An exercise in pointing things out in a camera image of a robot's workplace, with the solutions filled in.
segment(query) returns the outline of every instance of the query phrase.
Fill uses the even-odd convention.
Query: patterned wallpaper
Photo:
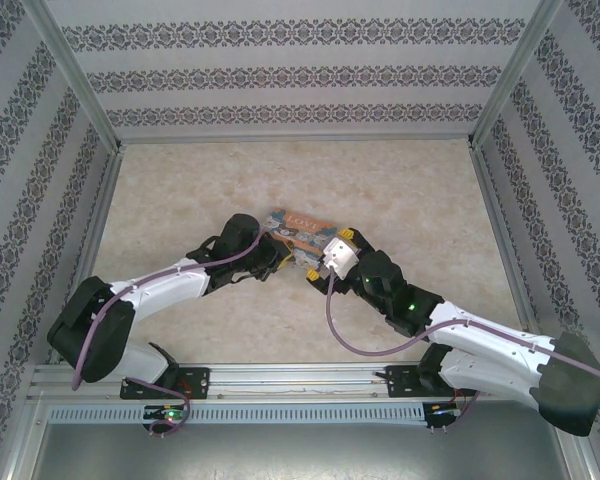
[[[600,360],[600,0],[562,5],[483,154],[540,327]],[[600,464],[600,412],[590,438]]]
[[[124,140],[468,134],[538,0],[47,0]]]
[[[0,0],[0,453],[110,157],[22,5]]]

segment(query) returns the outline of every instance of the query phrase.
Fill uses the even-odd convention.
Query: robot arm
[[[353,229],[341,231],[323,253],[322,265],[335,276],[331,291],[352,290],[397,332],[431,342],[418,367],[422,386],[471,389],[516,400],[562,430],[589,434],[600,407],[600,378],[553,358],[562,355],[600,371],[578,336],[563,333],[556,340],[473,315],[407,283],[400,267]],[[324,294],[330,290],[318,272],[310,271],[307,279]]]
[[[240,253],[249,249],[246,255]],[[92,323],[113,301],[87,342],[82,379],[97,382],[108,375],[122,375],[171,388],[177,363],[157,345],[129,340],[131,328],[163,308],[208,295],[227,284],[251,277],[265,281],[292,255],[285,242],[260,233],[255,218],[234,215],[220,236],[209,238],[169,268],[111,284],[98,277],[83,281],[51,327],[47,340],[76,368]]]

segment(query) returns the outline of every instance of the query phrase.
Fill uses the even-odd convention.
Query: enclosure
[[[426,345],[362,363],[299,267],[134,327],[224,382],[181,442],[113,421],[119,381],[70,392],[46,334],[82,280],[167,267],[275,207],[600,362],[600,0],[0,0],[0,478],[600,478],[600,411],[588,438],[493,398],[443,437],[205,423],[395,407],[374,369]],[[355,296],[333,308],[358,347],[403,342]]]

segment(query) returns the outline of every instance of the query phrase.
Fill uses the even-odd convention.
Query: book
[[[293,244],[293,257],[299,267],[317,269],[322,250],[336,236],[338,228],[284,208],[276,208],[264,222],[264,229],[278,239]]]

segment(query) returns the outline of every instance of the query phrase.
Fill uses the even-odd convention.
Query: marble floor
[[[236,212],[274,207],[360,230],[404,277],[469,311],[519,328],[465,141],[134,145],[127,148],[94,274],[124,280],[169,266]],[[325,297],[299,267],[163,310],[132,337],[180,362],[366,361],[332,338]],[[353,294],[337,328],[380,350],[405,341]],[[384,360],[418,360],[422,344]]]

